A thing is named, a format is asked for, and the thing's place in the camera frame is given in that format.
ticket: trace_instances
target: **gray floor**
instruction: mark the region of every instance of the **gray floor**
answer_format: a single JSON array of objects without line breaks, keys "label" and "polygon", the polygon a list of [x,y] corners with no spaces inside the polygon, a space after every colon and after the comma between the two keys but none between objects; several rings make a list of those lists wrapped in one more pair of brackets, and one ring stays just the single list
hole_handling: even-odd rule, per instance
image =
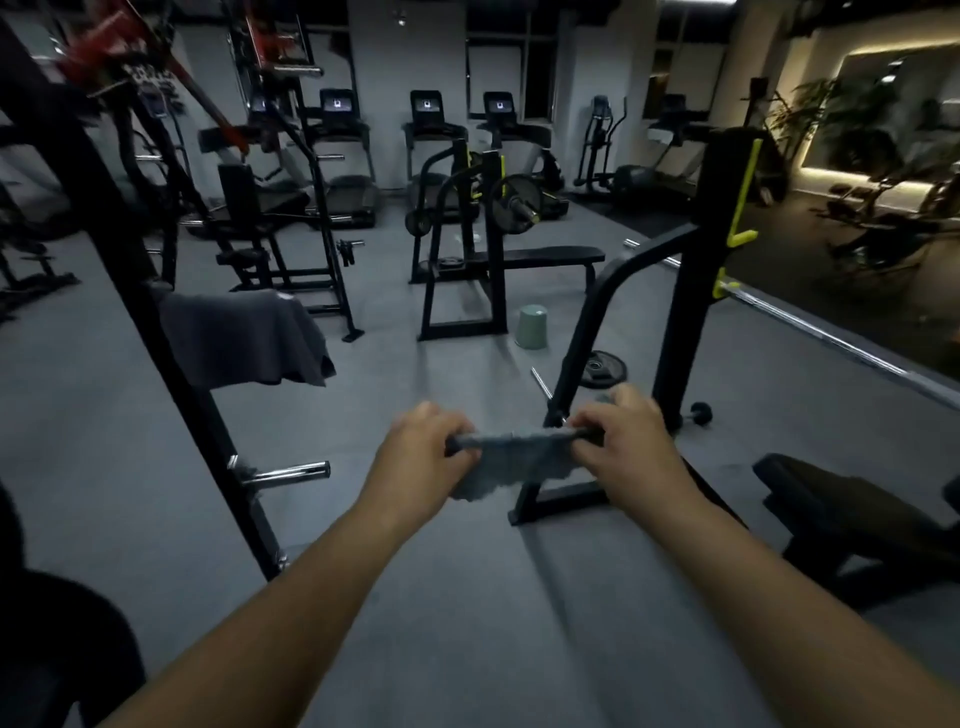
[{"label": "gray floor", "polygon": [[[241,451],[262,467],[319,458],[328,481],[266,500],[285,544],[321,533],[355,498],[391,418],[423,398],[489,430],[538,425],[536,364],[556,377],[583,299],[582,274],[508,274],[509,306],[549,309],[552,346],[509,337],[417,344],[422,292],[406,285],[402,210],[347,271],[367,335],[340,342],[320,320],[339,373],[325,389],[285,383],[217,394]],[[580,208],[508,242],[622,251],[626,228]],[[281,238],[315,263],[306,232]],[[0,476],[22,512],[38,569],[113,599],[156,671],[262,584],[227,508],[84,240],[55,246],[84,280],[0,328]],[[221,291],[213,246],[185,237],[180,289]],[[615,299],[599,339],[648,385],[675,273],[656,267]],[[443,286],[438,311],[476,313],[482,294]],[[939,489],[960,471],[960,414],[737,303],[710,314],[689,401],[716,421],[680,447],[754,532],[786,532],[761,505],[751,464],[768,451],[874,479],[947,523]],[[389,566],[306,723],[329,726],[770,726],[776,722],[724,636],[662,553],[609,509],[513,529],[513,493],[448,504]],[[869,619],[960,682],[960,589],[942,587]]]}]

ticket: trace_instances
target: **treadmill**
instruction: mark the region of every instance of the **treadmill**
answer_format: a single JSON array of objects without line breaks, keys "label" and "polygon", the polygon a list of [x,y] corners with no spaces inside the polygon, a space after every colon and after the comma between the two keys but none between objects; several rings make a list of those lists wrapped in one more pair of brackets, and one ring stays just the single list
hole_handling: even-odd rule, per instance
[{"label": "treadmill", "polygon": [[[260,143],[262,131],[255,126],[243,125],[235,127],[235,129],[251,144]],[[197,142],[203,154],[216,153],[223,164],[240,163],[239,158],[230,150],[233,145],[227,141],[219,127],[201,129],[197,132]],[[310,203],[310,195],[303,191],[303,188],[306,187],[306,180],[302,178],[296,164],[285,158],[284,151],[280,151],[278,156],[280,165],[268,175],[267,180],[280,171],[286,171],[290,179],[273,183],[259,183],[256,188],[256,195],[260,203],[260,209],[267,214],[303,215]],[[230,222],[230,213],[227,210],[226,203],[212,207],[210,216],[217,229],[227,238],[243,237]],[[279,230],[289,224],[280,222],[280,220],[282,218],[276,218],[276,222],[273,222],[274,230]],[[212,239],[212,232],[206,228],[199,215],[189,215],[181,220],[180,224],[194,237]]]},{"label": "treadmill", "polygon": [[[505,141],[526,141],[533,144],[534,151],[523,174],[538,178],[543,186],[543,178],[534,174],[533,170],[540,158],[543,159],[544,167],[551,162],[556,167],[556,160],[550,154],[553,134],[546,127],[536,124],[518,124],[514,94],[509,91],[487,91],[483,95],[483,106],[487,121],[478,129],[491,135],[491,149],[503,149]],[[566,215],[569,209],[569,200],[543,190],[543,210],[540,214],[543,220],[558,220]]]},{"label": "treadmill", "polygon": [[[403,125],[403,133],[407,139],[407,199],[410,209],[416,209],[420,195],[420,184],[426,185],[426,209],[437,207],[437,195],[441,186],[446,182],[447,175],[439,172],[428,172],[421,180],[420,175],[414,174],[414,147],[418,141],[449,141],[467,139],[467,128],[457,124],[448,124],[444,119],[444,97],[440,91],[411,91],[410,111],[413,121]],[[470,221],[477,219],[480,206],[470,203]],[[460,222],[460,203],[457,190],[451,189],[443,201],[445,223]]]},{"label": "treadmill", "polygon": [[370,127],[360,120],[356,95],[350,88],[320,92],[320,124],[310,127],[309,141],[358,142],[367,155],[369,175],[342,175],[326,184],[326,206],[332,228],[372,228],[376,225],[376,175],[370,154]]}]

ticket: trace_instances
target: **screen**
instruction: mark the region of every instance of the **screen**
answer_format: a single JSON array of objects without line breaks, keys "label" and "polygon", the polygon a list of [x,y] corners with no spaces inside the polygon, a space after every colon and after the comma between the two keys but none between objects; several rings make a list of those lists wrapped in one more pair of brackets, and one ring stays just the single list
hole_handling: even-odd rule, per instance
[{"label": "screen", "polygon": [[334,113],[350,113],[353,111],[353,103],[349,98],[344,96],[327,98],[324,99],[324,111],[332,111]]},{"label": "screen", "polygon": [[513,113],[514,105],[507,99],[490,99],[487,103],[490,113]]},{"label": "screen", "polygon": [[416,110],[417,112],[443,111],[443,109],[441,108],[439,99],[417,99]]}]

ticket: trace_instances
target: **gray cloth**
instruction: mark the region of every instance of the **gray cloth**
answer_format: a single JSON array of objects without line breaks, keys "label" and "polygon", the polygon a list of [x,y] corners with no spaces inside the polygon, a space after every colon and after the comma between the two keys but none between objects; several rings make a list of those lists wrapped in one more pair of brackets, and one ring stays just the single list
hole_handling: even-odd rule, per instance
[{"label": "gray cloth", "polygon": [[475,501],[487,497],[497,488],[515,483],[563,480],[578,467],[570,455],[570,443],[578,438],[601,444],[603,431],[562,427],[506,435],[451,437],[446,447],[448,454],[462,449],[480,449],[483,457],[450,497]]},{"label": "gray cloth", "polygon": [[282,379],[323,387],[336,374],[326,340],[293,296],[274,290],[184,296],[155,289],[160,324],[198,389]]}]

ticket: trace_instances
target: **person's right hand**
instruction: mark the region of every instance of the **person's right hand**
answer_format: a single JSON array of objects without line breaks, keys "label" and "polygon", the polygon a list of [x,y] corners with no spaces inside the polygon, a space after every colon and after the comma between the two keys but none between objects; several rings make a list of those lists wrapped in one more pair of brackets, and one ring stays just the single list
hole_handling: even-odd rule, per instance
[{"label": "person's right hand", "polygon": [[630,384],[617,385],[611,396],[613,404],[586,404],[567,421],[571,427],[604,430],[602,448],[577,440],[572,451],[611,503],[648,526],[663,508],[701,498],[657,403]]}]

